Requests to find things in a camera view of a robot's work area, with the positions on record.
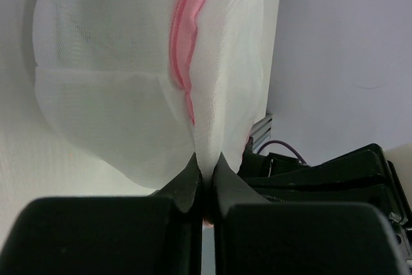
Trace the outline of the white mesh laundry bag pink zipper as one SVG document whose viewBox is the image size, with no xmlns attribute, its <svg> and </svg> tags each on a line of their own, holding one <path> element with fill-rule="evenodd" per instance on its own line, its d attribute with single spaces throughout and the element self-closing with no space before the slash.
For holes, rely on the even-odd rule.
<svg viewBox="0 0 412 275">
<path fill-rule="evenodd" d="M 37 0 L 35 96 L 71 143 L 158 189 L 238 171 L 263 117 L 279 0 Z"/>
</svg>

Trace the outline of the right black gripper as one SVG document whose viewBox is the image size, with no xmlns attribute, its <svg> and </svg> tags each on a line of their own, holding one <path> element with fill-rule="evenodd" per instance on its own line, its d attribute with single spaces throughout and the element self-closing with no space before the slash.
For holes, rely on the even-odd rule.
<svg viewBox="0 0 412 275">
<path fill-rule="evenodd" d="M 411 208 L 393 162 L 377 144 L 317 166 L 299 153 L 262 155 L 247 146 L 239 176 L 270 202 L 370 204 L 389 220 L 400 243 L 411 242 Z"/>
</svg>

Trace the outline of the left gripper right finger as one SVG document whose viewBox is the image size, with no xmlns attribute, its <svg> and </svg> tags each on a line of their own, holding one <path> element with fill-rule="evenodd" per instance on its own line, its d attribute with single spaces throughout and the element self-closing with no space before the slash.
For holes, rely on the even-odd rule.
<svg viewBox="0 0 412 275">
<path fill-rule="evenodd" d="M 221 156 L 212 175 L 217 274 L 407 274 L 374 206 L 260 196 Z"/>
</svg>

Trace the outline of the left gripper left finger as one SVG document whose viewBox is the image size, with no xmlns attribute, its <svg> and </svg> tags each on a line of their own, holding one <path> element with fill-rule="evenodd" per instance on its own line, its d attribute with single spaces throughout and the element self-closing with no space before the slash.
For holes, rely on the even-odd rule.
<svg viewBox="0 0 412 275">
<path fill-rule="evenodd" d="M 197 160 L 149 196 L 47 197 L 16 218 L 2 274 L 199 274 Z"/>
</svg>

